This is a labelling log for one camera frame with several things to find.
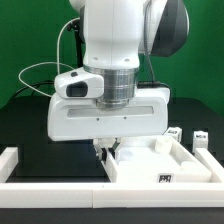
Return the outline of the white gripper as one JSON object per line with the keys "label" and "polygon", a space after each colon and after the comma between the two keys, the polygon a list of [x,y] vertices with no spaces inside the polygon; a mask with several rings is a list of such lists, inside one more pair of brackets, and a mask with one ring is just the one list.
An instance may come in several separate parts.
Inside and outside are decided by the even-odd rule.
{"label": "white gripper", "polygon": [[50,100],[47,131],[53,141],[94,139],[100,161],[106,149],[100,138],[115,138],[108,151],[115,159],[120,137],[161,135],[167,130],[170,99],[168,88],[139,89],[125,107],[100,109],[94,99],[63,99],[54,94]]}

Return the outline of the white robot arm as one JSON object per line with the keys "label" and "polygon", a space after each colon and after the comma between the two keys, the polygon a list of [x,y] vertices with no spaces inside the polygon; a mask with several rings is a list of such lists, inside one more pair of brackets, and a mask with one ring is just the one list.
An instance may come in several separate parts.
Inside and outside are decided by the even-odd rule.
{"label": "white robot arm", "polygon": [[69,0],[80,15],[83,66],[55,77],[47,130],[54,141],[163,134],[170,90],[139,83],[139,56],[170,56],[186,42],[183,0]]}

